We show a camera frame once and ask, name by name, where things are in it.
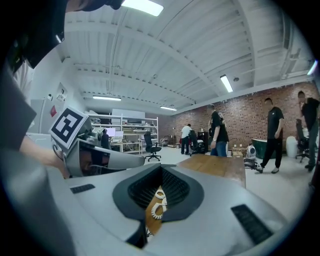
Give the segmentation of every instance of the white ceiling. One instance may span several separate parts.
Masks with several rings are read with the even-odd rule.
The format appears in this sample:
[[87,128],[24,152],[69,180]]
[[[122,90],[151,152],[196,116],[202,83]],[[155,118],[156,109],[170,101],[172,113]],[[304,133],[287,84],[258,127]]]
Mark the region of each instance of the white ceiling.
[[[172,115],[310,79],[313,56],[271,1],[152,1],[164,6],[158,17],[107,6],[67,13],[65,40],[57,50],[74,65],[76,86],[89,109]],[[222,75],[234,92],[227,92]]]

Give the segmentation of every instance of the white shirt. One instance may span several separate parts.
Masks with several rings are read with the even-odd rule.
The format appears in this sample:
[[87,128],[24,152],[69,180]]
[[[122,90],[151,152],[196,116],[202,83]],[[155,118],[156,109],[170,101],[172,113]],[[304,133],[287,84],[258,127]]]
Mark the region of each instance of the white shirt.
[[[25,102],[30,106],[30,91],[31,83],[34,78],[35,71],[26,63],[23,62],[21,67],[14,73],[13,79],[18,85],[20,91],[22,92]],[[29,128],[35,124],[34,121],[30,124]]]
[[188,137],[190,131],[192,131],[192,129],[191,129],[190,126],[187,125],[187,126],[183,127],[182,130],[181,130],[181,132],[182,132],[181,138],[183,139],[183,138],[185,138],[185,137]]

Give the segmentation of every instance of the person's hand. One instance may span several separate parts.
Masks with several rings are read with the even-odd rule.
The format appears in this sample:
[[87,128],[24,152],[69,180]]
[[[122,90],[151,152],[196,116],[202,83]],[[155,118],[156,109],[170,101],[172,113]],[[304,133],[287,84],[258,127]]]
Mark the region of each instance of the person's hand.
[[304,106],[304,102],[299,102],[299,108],[302,110],[302,107]]
[[[63,153],[62,151],[56,151],[56,153],[62,158],[63,157]],[[68,179],[70,177],[69,172],[67,171],[67,168],[65,166],[64,161],[62,161],[54,152],[52,155],[52,166],[56,167],[59,169],[59,171],[61,172],[62,176],[65,179]]]
[[211,149],[215,149],[216,148],[216,144],[217,144],[217,142],[212,140],[212,142],[210,144]]

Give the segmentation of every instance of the fluorescent light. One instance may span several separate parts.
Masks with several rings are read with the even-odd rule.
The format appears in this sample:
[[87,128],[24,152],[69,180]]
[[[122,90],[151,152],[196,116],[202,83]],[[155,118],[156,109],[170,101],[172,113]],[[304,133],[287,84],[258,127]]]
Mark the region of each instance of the fluorescent light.
[[140,10],[142,12],[151,14],[153,16],[159,16],[164,9],[163,6],[149,0],[125,0],[122,6]]
[[220,79],[222,83],[224,84],[225,88],[227,89],[228,93],[233,92],[234,90],[231,87],[231,84],[227,78],[227,76],[224,74],[223,76],[220,76]]
[[166,106],[161,106],[160,109],[177,111],[175,108],[166,107]]
[[121,98],[103,97],[103,96],[93,96],[95,100],[107,100],[107,101],[121,101]]
[[312,75],[312,73],[315,72],[317,65],[318,65],[318,61],[315,59],[312,67],[310,68],[309,72],[307,73],[308,76]]

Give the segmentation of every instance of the cardboard box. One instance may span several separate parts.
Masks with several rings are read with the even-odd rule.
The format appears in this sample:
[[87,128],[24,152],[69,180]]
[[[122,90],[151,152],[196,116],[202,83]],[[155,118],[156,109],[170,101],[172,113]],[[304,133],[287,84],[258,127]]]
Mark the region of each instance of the cardboard box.
[[244,154],[242,154],[241,151],[233,151],[233,152],[232,152],[232,157],[233,157],[233,158],[243,158],[243,157],[244,157]]
[[241,152],[242,155],[247,151],[246,147],[233,147],[232,152]]

